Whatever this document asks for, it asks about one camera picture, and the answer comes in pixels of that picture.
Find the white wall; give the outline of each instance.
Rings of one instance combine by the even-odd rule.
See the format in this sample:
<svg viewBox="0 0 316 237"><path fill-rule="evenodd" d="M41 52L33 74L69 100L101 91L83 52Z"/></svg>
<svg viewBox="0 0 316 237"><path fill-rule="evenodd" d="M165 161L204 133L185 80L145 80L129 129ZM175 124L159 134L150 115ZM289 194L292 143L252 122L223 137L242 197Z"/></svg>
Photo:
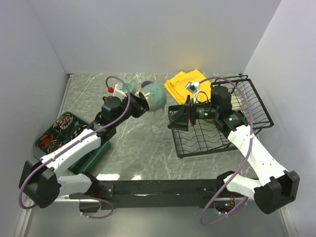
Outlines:
<svg viewBox="0 0 316 237"><path fill-rule="evenodd" d="M243 72L280 0L28 0L68 73Z"/></svg>
<svg viewBox="0 0 316 237"><path fill-rule="evenodd" d="M25 0L0 2L0 232L13 236L33 141L57 117L67 77Z"/></svg>
<svg viewBox="0 0 316 237"><path fill-rule="evenodd" d="M244 72L275 122L261 141L301 177L290 204L301 237L315 236L316 229L315 12L314 0L283 0Z"/></svg>

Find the teal mug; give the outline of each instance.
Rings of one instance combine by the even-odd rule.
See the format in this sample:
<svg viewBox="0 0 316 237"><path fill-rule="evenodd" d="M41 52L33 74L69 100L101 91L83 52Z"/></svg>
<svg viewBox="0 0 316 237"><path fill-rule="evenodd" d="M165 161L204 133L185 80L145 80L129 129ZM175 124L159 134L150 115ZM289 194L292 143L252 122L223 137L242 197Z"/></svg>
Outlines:
<svg viewBox="0 0 316 237"><path fill-rule="evenodd" d="M151 83L146 86L144 86L139 91L139 97L143 98L147 101L149 106L149 112L154 112L154 116L157 119L162 119L165 114L164 106L167 103L167 95L164 90L164 88L157 84L157 83ZM162 117L158 117L156 112L158 110L162 110L163 115Z"/></svg>

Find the marble countertop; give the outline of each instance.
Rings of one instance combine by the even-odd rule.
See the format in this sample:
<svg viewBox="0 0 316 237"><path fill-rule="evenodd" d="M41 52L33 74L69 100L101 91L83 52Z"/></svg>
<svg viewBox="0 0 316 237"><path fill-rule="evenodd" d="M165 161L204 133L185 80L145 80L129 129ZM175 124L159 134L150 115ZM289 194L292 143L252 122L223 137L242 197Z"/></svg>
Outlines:
<svg viewBox="0 0 316 237"><path fill-rule="evenodd" d="M101 73L74 74L66 94L62 112L70 111L85 121L94 120L101 111L102 96L110 95L105 86L105 78L114 75L130 82L136 89L141 82L152 80L164 84L176 73ZM210 76L236 76L237 74L205 74ZM110 86L117 81L111 79ZM176 101L167 92L168 106ZM236 170L244 157L239 151L221 152L209 155L178 158L172 138L168 115L161 120L152 113L140 118L129 118L117 128L110 140L111 149L94 168L92 174L99 180L168 180L168 179L211 179L229 170ZM256 177L247 164L241 171L246 177Z"/></svg>

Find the cup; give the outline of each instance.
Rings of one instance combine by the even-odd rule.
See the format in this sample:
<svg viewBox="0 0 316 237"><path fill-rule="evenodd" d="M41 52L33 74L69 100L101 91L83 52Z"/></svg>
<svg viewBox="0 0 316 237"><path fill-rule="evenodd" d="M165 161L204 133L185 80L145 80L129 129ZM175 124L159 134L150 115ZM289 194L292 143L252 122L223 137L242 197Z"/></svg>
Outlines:
<svg viewBox="0 0 316 237"><path fill-rule="evenodd" d="M154 83L152 80L145 80L140 84L141 88L144 88L146 85L149 85L151 83Z"/></svg>
<svg viewBox="0 0 316 237"><path fill-rule="evenodd" d="M139 98L143 98L147 101L149 106L149 112L154 112L154 116L157 119L162 119L165 115L164 106L167 103L167 95L164 88L157 83L150 83L144 86L139 91ZM162 110L162 117L158 117L156 112Z"/></svg>
<svg viewBox="0 0 316 237"><path fill-rule="evenodd" d="M134 94L134 92L135 92L134 91L134 86L131 83L128 83L128 82L126 82L126 85L127 85L128 89L129 89L129 92L131 94ZM127 89L126 89L125 85L122 85L122 91L124 92L124 94L127 93Z"/></svg>

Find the dish rack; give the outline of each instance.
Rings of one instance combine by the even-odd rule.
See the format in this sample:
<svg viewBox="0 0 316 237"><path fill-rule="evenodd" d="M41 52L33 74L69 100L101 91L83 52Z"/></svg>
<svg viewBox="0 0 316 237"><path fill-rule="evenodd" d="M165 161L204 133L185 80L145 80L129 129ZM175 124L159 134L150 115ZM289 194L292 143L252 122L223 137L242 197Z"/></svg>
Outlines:
<svg viewBox="0 0 316 237"><path fill-rule="evenodd" d="M257 135L262 129L272 127L274 125L264 103L262 102L256 88L254 87L248 75L239 75L235 77L225 77L230 79L245 94L254 119L253 132ZM235 90L233 85L226 81L216 79L211 81L212 85L226 86L232 94L232 106L235 111L242 111L245 118L249 122L249 111L244 99L240 93ZM169 121L177 110L168 110ZM172 129L173 141L177 157L191 157L197 155L205 155L217 152L236 150L234 146L220 132L212 121L197 119L195 126L190 126L188 132Z"/></svg>

